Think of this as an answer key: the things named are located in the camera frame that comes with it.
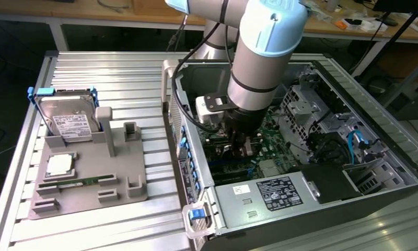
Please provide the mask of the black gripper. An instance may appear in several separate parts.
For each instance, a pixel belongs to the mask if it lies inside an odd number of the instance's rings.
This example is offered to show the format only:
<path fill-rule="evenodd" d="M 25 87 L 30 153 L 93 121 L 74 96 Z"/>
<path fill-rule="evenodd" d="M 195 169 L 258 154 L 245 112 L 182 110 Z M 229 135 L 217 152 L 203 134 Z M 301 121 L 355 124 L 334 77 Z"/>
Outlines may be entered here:
<path fill-rule="evenodd" d="M 225 112 L 225 126 L 233 157 L 246 157 L 251 153 L 251 139 L 262 125 L 266 109 L 249 111 L 241 108 Z"/>

